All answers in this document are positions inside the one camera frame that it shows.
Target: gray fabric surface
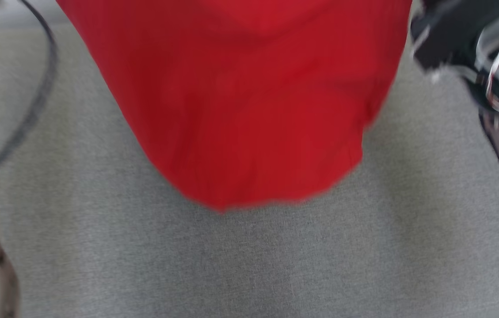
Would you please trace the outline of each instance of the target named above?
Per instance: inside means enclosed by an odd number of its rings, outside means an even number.
[[[459,81],[405,54],[340,185],[219,216],[150,165],[76,31],[54,31],[49,110],[0,169],[23,318],[499,317],[499,165]],[[0,145],[44,52],[37,29],[0,30]]]

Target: red garment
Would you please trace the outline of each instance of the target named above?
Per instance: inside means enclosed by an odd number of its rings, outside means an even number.
[[[58,0],[141,146],[221,211],[300,201],[361,159],[411,0]]]

